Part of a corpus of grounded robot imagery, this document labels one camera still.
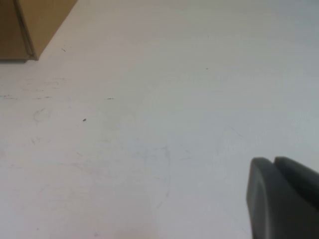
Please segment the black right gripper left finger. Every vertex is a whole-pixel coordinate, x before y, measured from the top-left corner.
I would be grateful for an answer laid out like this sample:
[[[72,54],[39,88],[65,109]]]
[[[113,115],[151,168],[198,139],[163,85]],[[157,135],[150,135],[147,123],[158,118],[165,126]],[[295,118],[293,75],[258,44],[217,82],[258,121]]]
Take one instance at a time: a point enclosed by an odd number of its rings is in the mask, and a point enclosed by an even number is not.
[[[317,224],[274,223],[274,161],[253,158],[247,186],[247,207],[254,239],[317,239]]]

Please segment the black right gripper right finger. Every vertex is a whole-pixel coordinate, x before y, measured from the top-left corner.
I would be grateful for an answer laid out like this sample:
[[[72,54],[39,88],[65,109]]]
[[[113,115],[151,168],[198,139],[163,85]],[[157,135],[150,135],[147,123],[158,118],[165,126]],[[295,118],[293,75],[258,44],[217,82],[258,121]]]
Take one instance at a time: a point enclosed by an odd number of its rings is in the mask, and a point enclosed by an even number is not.
[[[319,222],[319,173],[287,157],[274,160],[274,223]]]

